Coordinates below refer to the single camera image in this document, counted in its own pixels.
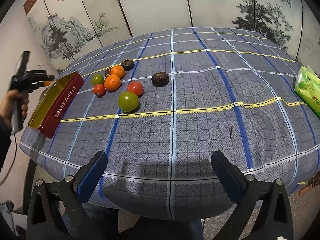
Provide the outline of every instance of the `person's hand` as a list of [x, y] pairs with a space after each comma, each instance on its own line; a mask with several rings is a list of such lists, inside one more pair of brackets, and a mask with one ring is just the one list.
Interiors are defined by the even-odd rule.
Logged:
[[[11, 129], [10, 113], [12, 109], [12, 102], [19, 98], [22, 98], [22, 93], [20, 93], [18, 90], [10, 90], [8, 93], [6, 93], [0, 104], [0, 117], [4, 119], [4, 123], [9, 129]], [[23, 118], [27, 117], [28, 103], [28, 98], [22, 102], [21, 110]]]

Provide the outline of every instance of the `black wire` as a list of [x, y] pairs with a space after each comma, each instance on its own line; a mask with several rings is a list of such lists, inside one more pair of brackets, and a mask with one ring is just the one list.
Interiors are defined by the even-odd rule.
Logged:
[[12, 169], [12, 166], [13, 166], [14, 161], [15, 161], [16, 156], [17, 156], [17, 139], [16, 139], [16, 135], [15, 135], [15, 134], [14, 134], [14, 142], [15, 142], [15, 145], [16, 145], [16, 149], [15, 149], [15, 152], [14, 152], [13, 161], [12, 161], [12, 163], [11, 163], [11, 166], [10, 166], [10, 168], [9, 168], [9, 170], [8, 170], [7, 175], [6, 175], [6, 176], [4, 177], [4, 179], [0, 182], [0, 187], [2, 186], [2, 184], [5, 182], [5, 180], [6, 180], [7, 177], [9, 176], [9, 173], [10, 173], [10, 171], [11, 171], [11, 169]]

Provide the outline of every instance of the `floor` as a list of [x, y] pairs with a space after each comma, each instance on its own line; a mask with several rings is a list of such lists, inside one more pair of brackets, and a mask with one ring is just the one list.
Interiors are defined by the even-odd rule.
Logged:
[[[37, 166], [34, 175], [33, 186], [38, 179], [44, 179], [45, 182], [53, 182], [55, 179], [51, 177], [45, 170]], [[299, 240], [305, 232], [308, 230], [309, 226], [315, 219], [316, 215], [320, 210], [320, 186], [315, 187], [303, 195], [298, 195], [295, 192], [289, 196], [289, 201], [291, 205], [291, 212], [293, 217], [293, 227], [294, 227], [294, 240]], [[259, 210], [254, 210], [246, 228], [244, 229], [241, 237], [247, 236], [257, 218]], [[204, 240], [211, 240], [219, 232], [225, 222], [228, 220], [231, 212], [225, 212], [219, 216], [207, 218], [204, 223]], [[131, 214], [126, 211], [119, 212], [119, 231], [122, 232], [130, 227], [133, 227], [137, 222], [139, 216]]]

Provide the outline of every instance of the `yellow stripe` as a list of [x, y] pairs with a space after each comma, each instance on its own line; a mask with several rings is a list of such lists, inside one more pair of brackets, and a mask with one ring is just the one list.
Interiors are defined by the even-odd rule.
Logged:
[[[212, 50], [212, 49], [195, 49], [195, 50], [188, 50], [188, 51], [176, 51], [176, 52], [173, 52], [173, 54], [188, 54], [188, 53], [203, 52], [203, 51], [237, 53], [236, 51], [233, 51], [233, 50], [223, 50], [223, 49], [215, 49], [215, 50]], [[294, 60], [291, 60], [291, 59], [281, 58], [281, 57], [273, 56], [273, 55], [269, 55], [269, 54], [260, 54], [260, 53], [249, 52], [249, 51], [239, 51], [239, 53], [254, 54], [254, 55], [266, 56], [266, 57], [273, 57], [273, 58], [278, 58], [278, 59], [282, 59], [282, 60], [286, 60], [286, 61], [295, 62]], [[162, 56], [166, 56], [166, 55], [170, 55], [170, 54], [171, 54], [170, 52], [166, 52], [166, 53], [159, 54], [159, 55], [154, 55], [154, 56], [149, 56], [149, 57], [142, 57], [142, 58], [140, 58], [140, 60], [151, 59], [151, 58], [156, 58], [156, 57], [162, 57]], [[93, 73], [96, 73], [96, 72], [99, 72], [99, 71], [102, 71], [102, 70], [106, 70], [107, 68], [113, 67], [113, 66], [116, 66], [116, 65], [119, 65], [119, 64], [114, 64], [114, 65], [111, 65], [111, 66], [108, 66], [108, 67], [105, 67], [105, 68], [101, 68], [101, 69], [92, 71], [90, 73], [87, 73], [87, 74], [83, 75], [82, 77], [88, 76], [90, 74], [93, 74]]]
[[[177, 33], [177, 34], [175, 34], [175, 35], [180, 35], [180, 34], [194, 34], [194, 33]], [[235, 35], [242, 35], [242, 36], [248, 36], [248, 37], [254, 37], [254, 38], [258, 38], [258, 39], [268, 40], [268, 38], [260, 38], [260, 37], [256, 37], [256, 36], [246, 35], [246, 34], [237, 34], [237, 33], [219, 33], [219, 34], [235, 34]], [[140, 42], [140, 41], [147, 41], [147, 40], [151, 40], [151, 39], [169, 37], [169, 36], [170, 36], [170, 35], [164, 35], [164, 36], [159, 36], [159, 37], [152, 37], [152, 38], [149, 38], [149, 39], [142, 39], [142, 40], [139, 40], [139, 41], [131, 42], [130, 44], [134, 44], [134, 43], [137, 43], [137, 42]], [[107, 50], [105, 50], [104, 52], [102, 52], [101, 54], [103, 54], [103, 53], [105, 53], [105, 52], [107, 52], [107, 51], [111, 51], [111, 50], [113, 50], [113, 49], [118, 49], [118, 48], [127, 46], [127, 45], [128, 45], [128, 44], [124, 44], [124, 45], [121, 45], [121, 46], [118, 46], [118, 47], [114, 47], [114, 48], [112, 48], [112, 49], [107, 49]]]
[[[244, 106], [245, 108], [256, 108], [256, 107], [263, 107], [270, 105], [277, 100], [283, 101], [287, 106], [298, 106], [298, 105], [306, 105], [304, 102], [297, 101], [288, 103], [283, 98], [270, 98], [268, 100], [259, 102], [259, 103], [247, 103], [245, 104], [242, 101], [235, 102], [234, 104], [239, 106]], [[227, 110], [233, 108], [235, 105], [233, 103], [223, 105], [223, 106], [214, 106], [214, 107], [202, 107], [202, 108], [187, 108], [187, 109], [178, 109], [175, 112], [177, 114], [191, 114], [191, 113], [209, 113], [209, 112], [217, 112], [222, 110]], [[173, 111], [171, 110], [163, 110], [163, 111], [155, 111], [155, 112], [143, 112], [143, 113], [134, 113], [134, 114], [119, 114], [119, 118], [134, 118], [134, 117], [146, 117], [146, 116], [161, 116], [161, 115], [168, 115], [172, 114]], [[117, 114], [106, 114], [106, 115], [99, 115], [99, 116], [92, 116], [92, 117], [85, 117], [85, 118], [73, 118], [73, 119], [63, 119], [61, 122], [80, 122], [83, 121], [94, 121], [94, 120], [102, 120], [102, 119], [115, 119], [117, 118]]]
[[[253, 37], [253, 38], [258, 38], [258, 39], [264, 39], [268, 40], [268, 38], [261, 38], [261, 37], [256, 37], [253, 35], [248, 35], [248, 34], [239, 34], [239, 33], [214, 33], [214, 32], [197, 32], [197, 33], [209, 33], [209, 34], [232, 34], [232, 35], [241, 35], [241, 36], [247, 36], [247, 37]], [[194, 34], [194, 33], [177, 33], [174, 35], [182, 35], [182, 34]]]

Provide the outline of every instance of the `orange fruit in gripper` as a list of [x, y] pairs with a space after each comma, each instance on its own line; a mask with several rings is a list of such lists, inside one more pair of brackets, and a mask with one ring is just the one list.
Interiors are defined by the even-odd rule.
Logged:
[[47, 86], [50, 86], [51, 83], [52, 83], [52, 81], [44, 81], [44, 82], [43, 82], [43, 85], [44, 85], [45, 87], [47, 87]]
[[115, 91], [120, 87], [120, 85], [121, 85], [120, 78], [114, 74], [108, 75], [104, 80], [104, 87], [108, 91]]
[[110, 74], [117, 75], [121, 79], [125, 75], [124, 68], [121, 66], [114, 66], [111, 69]]

